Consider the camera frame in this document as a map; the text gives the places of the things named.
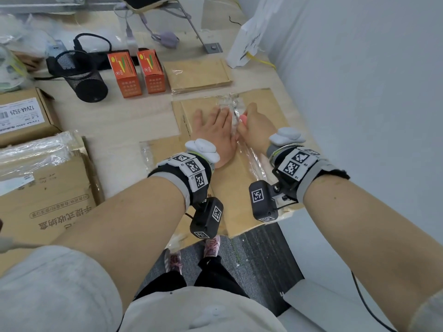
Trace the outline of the person's left hand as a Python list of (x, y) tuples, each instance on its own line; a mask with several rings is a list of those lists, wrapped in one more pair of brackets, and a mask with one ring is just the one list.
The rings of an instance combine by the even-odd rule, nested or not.
[(216, 169), (226, 165), (236, 153), (237, 146), (230, 145), (232, 118), (229, 108), (213, 107), (208, 118), (203, 122), (204, 134), (190, 136), (191, 140), (205, 139), (216, 146), (220, 156), (220, 161), (215, 164)]

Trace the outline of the large kraft paper packet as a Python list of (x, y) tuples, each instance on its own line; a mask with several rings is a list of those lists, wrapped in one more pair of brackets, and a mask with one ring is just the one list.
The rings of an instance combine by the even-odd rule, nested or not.
[[(258, 112), (267, 116), (276, 127), (289, 126), (271, 89), (254, 89), (239, 95), (245, 105), (255, 102)], [(171, 105), (180, 130), (178, 136), (184, 147), (186, 141), (189, 140), (194, 112), (201, 109), (203, 119), (206, 120), (212, 108), (218, 104), (216, 96), (206, 96), (175, 100)], [(277, 183), (277, 178), (272, 174), (272, 167), (268, 159), (261, 154), (258, 155), (269, 178), (269, 184)], [(208, 194), (217, 197), (224, 205), (218, 230), (219, 235), (233, 238), (263, 224), (263, 222), (254, 219), (248, 196), (248, 188), (255, 181), (249, 170), (243, 165), (238, 149), (229, 163), (221, 169), (215, 170)]]

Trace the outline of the clear plastic wrapper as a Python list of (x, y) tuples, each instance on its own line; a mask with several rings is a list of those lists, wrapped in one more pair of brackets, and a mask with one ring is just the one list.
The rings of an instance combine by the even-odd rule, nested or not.
[[(231, 124), (231, 134), (235, 135), (239, 125), (240, 116), (246, 111), (246, 105), (239, 94), (225, 94), (216, 96), (217, 104), (220, 108), (229, 108), (233, 115)], [(269, 183), (269, 178), (265, 172), (264, 166), (260, 162), (259, 155), (249, 147), (244, 140), (238, 139), (237, 149), (240, 152), (243, 165), (249, 170), (254, 180), (264, 180)]]

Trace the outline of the white right wrist tracker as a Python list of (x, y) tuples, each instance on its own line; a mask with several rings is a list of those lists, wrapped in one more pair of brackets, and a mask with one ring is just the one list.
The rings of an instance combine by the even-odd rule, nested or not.
[(276, 133), (269, 137), (269, 141), (275, 146), (284, 146), (293, 143), (303, 144), (306, 142), (302, 134), (292, 127), (279, 128)]

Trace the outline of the right wristband with marker tags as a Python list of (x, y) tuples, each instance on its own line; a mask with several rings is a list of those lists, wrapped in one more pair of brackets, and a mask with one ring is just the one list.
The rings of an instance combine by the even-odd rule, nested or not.
[(313, 181), (324, 175), (350, 179), (348, 173), (333, 165), (320, 153), (299, 144), (276, 146), (271, 144), (266, 155), (273, 174), (281, 183), (281, 191), (298, 203)]

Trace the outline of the white charger plug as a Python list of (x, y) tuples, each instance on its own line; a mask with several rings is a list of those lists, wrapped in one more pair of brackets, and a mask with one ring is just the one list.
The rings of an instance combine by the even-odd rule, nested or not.
[(130, 28), (128, 23), (126, 23), (125, 33), (126, 33), (127, 48), (128, 48), (130, 56), (137, 57), (137, 54), (139, 51), (138, 44), (136, 42), (136, 38), (132, 32), (132, 29)]

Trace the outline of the black power strip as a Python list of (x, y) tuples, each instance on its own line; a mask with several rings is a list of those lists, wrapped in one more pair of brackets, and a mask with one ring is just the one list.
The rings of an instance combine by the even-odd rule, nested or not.
[(108, 52), (86, 53), (67, 50), (46, 58), (47, 69), (53, 77), (82, 79), (96, 72), (111, 69)]

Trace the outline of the pink shoe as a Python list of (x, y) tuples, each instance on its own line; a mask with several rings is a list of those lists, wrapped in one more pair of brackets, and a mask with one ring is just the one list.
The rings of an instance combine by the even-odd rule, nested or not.
[(219, 254), (221, 244), (220, 235), (204, 241), (203, 258), (215, 258)]
[(170, 249), (166, 249), (164, 252), (164, 265), (165, 272), (176, 272), (182, 275), (182, 257), (181, 251), (171, 251)]

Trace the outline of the black mesh pen holder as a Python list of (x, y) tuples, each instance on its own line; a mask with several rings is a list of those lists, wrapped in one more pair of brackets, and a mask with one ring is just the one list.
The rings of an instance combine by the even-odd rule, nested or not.
[(108, 87), (86, 52), (67, 50), (60, 53), (55, 57), (54, 71), (70, 85), (81, 101), (97, 103), (108, 95)]

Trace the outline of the black trousers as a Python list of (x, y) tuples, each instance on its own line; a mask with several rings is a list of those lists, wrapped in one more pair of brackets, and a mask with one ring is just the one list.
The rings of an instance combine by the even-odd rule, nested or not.
[[(221, 261), (221, 256), (202, 258), (198, 263), (201, 272), (197, 277), (194, 286), (224, 290), (248, 298), (247, 293), (223, 266)], [(179, 262), (178, 266), (170, 267), (169, 271), (161, 274), (148, 283), (135, 296), (134, 300), (156, 292), (172, 292), (187, 287), (185, 278), (180, 273), (180, 266), (181, 263)]]

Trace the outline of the pink left shoe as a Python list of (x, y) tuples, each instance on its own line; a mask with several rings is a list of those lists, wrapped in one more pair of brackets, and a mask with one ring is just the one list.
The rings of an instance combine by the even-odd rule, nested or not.
[(171, 251), (170, 249), (166, 249), (164, 252), (164, 265), (165, 272), (176, 272), (182, 275), (182, 257), (181, 251)]

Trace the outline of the large printed cardboard box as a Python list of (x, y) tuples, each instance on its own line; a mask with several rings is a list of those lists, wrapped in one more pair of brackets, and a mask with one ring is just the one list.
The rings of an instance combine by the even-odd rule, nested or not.
[(0, 196), (0, 275), (104, 201), (88, 156), (38, 169), (36, 183)]

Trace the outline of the white board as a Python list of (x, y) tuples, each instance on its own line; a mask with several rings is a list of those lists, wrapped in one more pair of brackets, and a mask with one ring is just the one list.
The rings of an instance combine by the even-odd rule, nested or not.
[(282, 297), (301, 318), (324, 332), (390, 332), (376, 322), (361, 302), (307, 279), (296, 283)]

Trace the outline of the crumpled clear plastic bags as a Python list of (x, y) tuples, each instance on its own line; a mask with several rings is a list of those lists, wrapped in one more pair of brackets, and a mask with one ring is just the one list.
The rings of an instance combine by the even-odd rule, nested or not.
[(28, 72), (42, 69), (48, 45), (69, 40), (72, 35), (72, 29), (52, 15), (0, 13), (0, 44), (24, 63)]

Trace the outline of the white shirt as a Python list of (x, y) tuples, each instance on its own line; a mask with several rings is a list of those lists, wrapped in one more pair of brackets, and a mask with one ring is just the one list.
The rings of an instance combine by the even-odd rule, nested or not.
[[(123, 312), (105, 269), (88, 255), (44, 245), (0, 278), (0, 332), (285, 332), (267, 308), (224, 290), (156, 292)], [(443, 332), (443, 290), (407, 332)]]

